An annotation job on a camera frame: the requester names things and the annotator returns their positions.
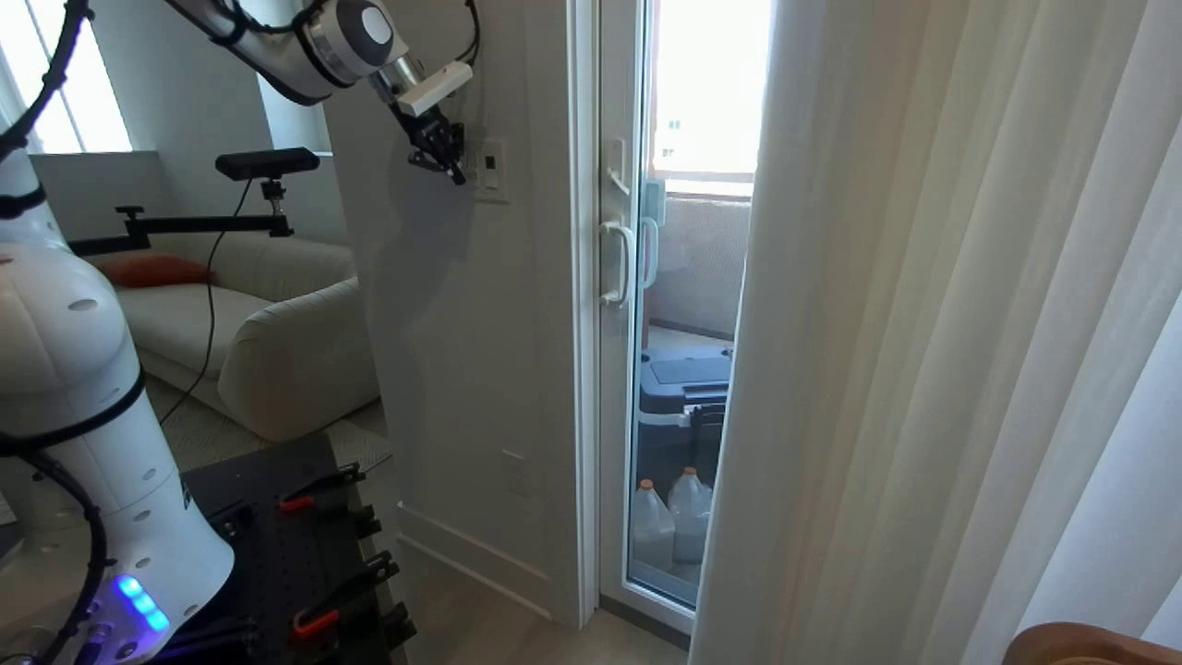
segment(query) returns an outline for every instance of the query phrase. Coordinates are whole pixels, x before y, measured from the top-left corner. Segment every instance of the cable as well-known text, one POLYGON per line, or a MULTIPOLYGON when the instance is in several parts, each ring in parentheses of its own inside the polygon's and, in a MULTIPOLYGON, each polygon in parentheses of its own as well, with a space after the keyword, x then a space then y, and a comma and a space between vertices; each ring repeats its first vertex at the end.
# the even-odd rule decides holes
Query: cable
POLYGON ((106 423, 122 417, 137 399, 145 397, 145 369, 139 376, 122 391, 122 399, 116 399, 106 410, 97 410, 80 423, 70 423, 61 430, 49 430, 49 433, 37 433, 37 436, 6 436, 0 433, 0 459, 20 459, 20 456, 33 456, 33 450, 49 450, 49 447, 59 447, 59 444, 70 444, 84 433, 97 433, 102 430, 106 423))
MULTIPOLYGON (((242 186, 242 191, 237 196, 237 207, 228 217, 242 213, 242 204, 247 204, 247 191, 250 191, 255 179, 242 186)), ((213 271, 213 257, 221 247, 225 234, 217 234, 217 241, 212 244, 212 257, 205 257, 205 273, 213 271)), ((213 306, 213 277, 205 277, 205 318, 212 318, 212 330, 205 330, 205 351, 201 358, 201 369, 192 376, 192 385, 173 399, 173 406, 159 417, 159 425, 165 425, 189 399, 192 391, 201 387, 201 380, 212 372, 212 361, 213 361, 213 338, 217 338, 217 306, 213 306)))
POLYGON ((80 34, 80 24, 91 18, 91 8, 90 0, 66 0, 66 18, 61 18, 61 30, 59 30, 59 46, 49 60, 49 69, 42 73, 42 92, 37 101, 23 111, 20 121, 12 121, 2 135, 0 135, 0 158, 6 158, 13 147, 27 147, 42 111, 49 109, 49 101, 66 84, 66 69, 70 69, 70 60, 74 60, 74 46, 79 46, 79 34, 80 34))
POLYGON ((465 8, 468 8, 468 15, 474 15, 474 42, 468 42, 468 48, 465 48, 462 57, 455 57, 455 60, 465 60, 468 68, 478 68, 479 46, 484 46, 484 30, 479 30, 478 0, 465 0, 465 8))
POLYGON ((84 561, 84 579, 80 579, 80 592, 61 621, 61 628, 50 635, 50 642, 37 654, 37 665, 50 665, 66 638, 79 633, 79 624, 84 621, 91 599, 98 594, 98 585, 102 585, 102 569, 106 569, 106 527, 102 527, 102 515, 98 508, 84 497, 84 488, 59 465, 50 462, 49 456, 33 450, 33 456, 23 456, 23 462, 28 462, 42 478, 54 482, 79 508, 80 508, 80 516, 90 526, 90 561, 84 561))

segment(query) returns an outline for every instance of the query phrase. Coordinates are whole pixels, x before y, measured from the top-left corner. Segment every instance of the glass door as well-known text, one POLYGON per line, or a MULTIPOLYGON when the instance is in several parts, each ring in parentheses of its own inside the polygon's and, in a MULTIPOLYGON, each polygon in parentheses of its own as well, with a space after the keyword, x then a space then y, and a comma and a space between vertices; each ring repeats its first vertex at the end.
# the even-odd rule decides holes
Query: glass door
POLYGON ((598 4, 602 592, 694 621, 772 0, 598 4))

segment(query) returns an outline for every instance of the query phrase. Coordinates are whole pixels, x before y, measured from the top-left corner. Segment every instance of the sheer curtain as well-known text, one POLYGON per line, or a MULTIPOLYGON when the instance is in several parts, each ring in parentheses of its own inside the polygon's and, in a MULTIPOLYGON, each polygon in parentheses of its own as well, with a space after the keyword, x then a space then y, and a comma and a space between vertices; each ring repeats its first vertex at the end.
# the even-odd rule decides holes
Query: sheer curtain
POLYGON ((698 665, 1182 646, 1179 119, 1179 0, 782 0, 698 665))

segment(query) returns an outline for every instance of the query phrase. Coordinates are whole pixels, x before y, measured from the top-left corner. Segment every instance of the baseboard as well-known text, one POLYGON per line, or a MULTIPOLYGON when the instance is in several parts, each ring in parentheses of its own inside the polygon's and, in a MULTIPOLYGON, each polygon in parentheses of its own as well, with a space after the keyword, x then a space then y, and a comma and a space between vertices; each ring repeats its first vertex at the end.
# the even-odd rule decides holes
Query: baseboard
POLYGON ((548 609, 553 599, 553 585, 543 569, 503 556, 497 546, 474 539, 434 516, 426 516, 410 508, 399 508, 399 543, 474 576, 478 585, 521 601, 540 619, 553 619, 548 609))

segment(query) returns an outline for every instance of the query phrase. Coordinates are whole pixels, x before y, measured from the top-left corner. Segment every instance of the floor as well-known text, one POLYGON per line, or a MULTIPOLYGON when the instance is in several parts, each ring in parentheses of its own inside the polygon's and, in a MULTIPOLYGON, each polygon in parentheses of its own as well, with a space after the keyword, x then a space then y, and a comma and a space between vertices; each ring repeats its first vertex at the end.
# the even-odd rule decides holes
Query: floor
MULTIPOLYGON (((178 391, 151 385, 151 402, 164 414, 178 391)), ((237 456, 261 450, 266 444, 217 417, 201 402, 186 402, 171 423, 165 436, 173 444, 181 471, 213 465, 237 456)), ((382 410, 361 410, 329 430, 341 462, 359 462, 373 488, 370 503, 383 526, 393 516, 393 488, 383 417, 382 410)), ((393 665, 681 665, 687 654, 670 638, 598 609, 583 633, 560 628, 527 612, 524 606, 503 599, 497 592, 455 574, 452 566, 399 546, 389 531, 375 546, 394 551, 401 574, 393 594, 410 606, 418 635, 407 642, 393 665)))

